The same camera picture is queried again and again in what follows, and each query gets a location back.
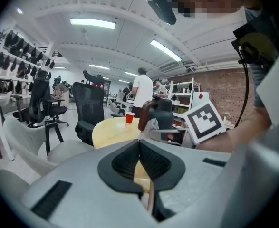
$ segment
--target white wall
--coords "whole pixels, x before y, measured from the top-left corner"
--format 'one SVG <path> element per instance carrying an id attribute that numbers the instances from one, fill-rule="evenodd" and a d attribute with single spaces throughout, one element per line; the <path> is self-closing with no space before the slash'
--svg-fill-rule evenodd
<path id="1" fill-rule="evenodd" d="M 75 82 L 81 82 L 84 79 L 84 75 L 81 70 L 74 68 L 74 70 L 67 70 L 67 69 L 52 69 L 51 71 L 52 78 L 49 80 L 49 87 L 51 93 L 53 92 L 53 83 L 54 79 L 61 75 L 61 81 L 67 81 L 69 84 L 73 85 Z"/>
<path id="2" fill-rule="evenodd" d="M 110 94 L 118 94 L 119 89 L 123 90 L 126 87 L 127 87 L 127 83 L 120 83 L 120 82 L 116 82 L 116 81 L 111 81 L 109 93 Z"/>

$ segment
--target ceiling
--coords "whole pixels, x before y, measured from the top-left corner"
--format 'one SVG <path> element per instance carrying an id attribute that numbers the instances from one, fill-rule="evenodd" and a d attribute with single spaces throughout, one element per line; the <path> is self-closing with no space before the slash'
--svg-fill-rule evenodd
<path id="1" fill-rule="evenodd" d="M 18 14 L 16 7 L 23 14 Z M 176 24 L 168 25 L 159 20 L 146 0 L 13 0 L 9 9 L 18 26 L 35 35 L 37 41 L 43 41 L 41 44 L 46 44 L 43 46 L 53 42 L 71 67 L 126 81 L 134 77 L 124 72 L 137 73 L 139 67 L 145 67 L 150 77 L 180 73 L 174 67 L 169 71 L 162 69 L 176 62 L 150 45 L 153 39 L 177 54 L 184 64 L 199 67 L 238 59 L 231 41 L 235 38 L 233 31 L 245 21 L 241 9 L 217 19 L 177 15 Z M 116 28 L 71 25 L 70 18 L 114 21 Z"/>

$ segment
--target beam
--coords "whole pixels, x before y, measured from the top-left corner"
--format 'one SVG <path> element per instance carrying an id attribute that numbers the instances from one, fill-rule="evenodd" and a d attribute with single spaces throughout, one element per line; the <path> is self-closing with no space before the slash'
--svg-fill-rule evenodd
<path id="1" fill-rule="evenodd" d="M 75 50 L 86 50 L 90 52 L 96 52 L 101 54 L 107 54 L 112 57 L 118 57 L 121 59 L 124 59 L 126 61 L 131 61 L 137 65 L 141 65 L 142 67 L 145 67 L 146 69 L 153 69 L 155 68 L 155 65 L 151 63 L 147 63 L 143 60 L 140 60 L 136 57 L 133 57 L 131 55 L 124 54 L 122 52 L 113 51 L 110 49 L 102 48 L 102 47 L 94 47 L 94 46 L 86 46 L 86 45 L 80 45 L 80 44 L 61 44 L 60 48 L 63 49 L 75 49 Z"/>
<path id="2" fill-rule="evenodd" d="M 129 12 L 124 9 L 119 9 L 116 7 L 111 7 L 107 5 L 101 4 L 66 4 L 55 7 L 50 7 L 47 9 L 42 9 L 36 12 L 34 15 L 35 18 L 39 18 L 45 15 L 60 13 L 60 12 L 73 12 L 73 11 L 83 11 L 83 12 L 97 12 L 110 14 L 113 16 L 121 17 L 132 22 L 135 22 L 147 29 L 150 29 L 157 33 L 162 38 L 168 40 L 174 46 L 176 46 L 181 52 L 183 52 L 193 63 L 197 66 L 201 66 L 202 64 L 198 60 L 198 58 L 185 46 L 181 41 L 179 41 L 175 36 L 173 36 L 170 32 L 166 31 L 162 27 L 155 24 L 153 21 L 150 21 L 140 15 Z"/>

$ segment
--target white t-shirt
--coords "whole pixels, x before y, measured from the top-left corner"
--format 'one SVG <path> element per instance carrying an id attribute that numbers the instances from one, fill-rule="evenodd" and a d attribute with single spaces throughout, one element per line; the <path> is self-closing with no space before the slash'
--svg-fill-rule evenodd
<path id="1" fill-rule="evenodd" d="M 152 100 L 153 82 L 147 75 L 136 77 L 133 87 L 138 87 L 133 106 L 143 107 L 144 103 Z"/>

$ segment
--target black slot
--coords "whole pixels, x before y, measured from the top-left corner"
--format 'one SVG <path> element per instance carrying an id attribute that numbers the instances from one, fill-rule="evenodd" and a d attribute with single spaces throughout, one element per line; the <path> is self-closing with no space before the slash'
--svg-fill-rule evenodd
<path id="1" fill-rule="evenodd" d="M 227 162 L 224 162 L 224 161 L 218 161 L 218 160 L 213 160 L 213 159 L 209 159 L 209 158 L 203 159 L 202 162 L 210 164 L 210 165 L 220 166 L 220 167 L 225 167 L 225 165 L 227 163 Z"/>
<path id="2" fill-rule="evenodd" d="M 71 185 L 72 183 L 66 181 L 58 181 L 32 208 L 31 211 L 41 218 L 48 220 Z"/>

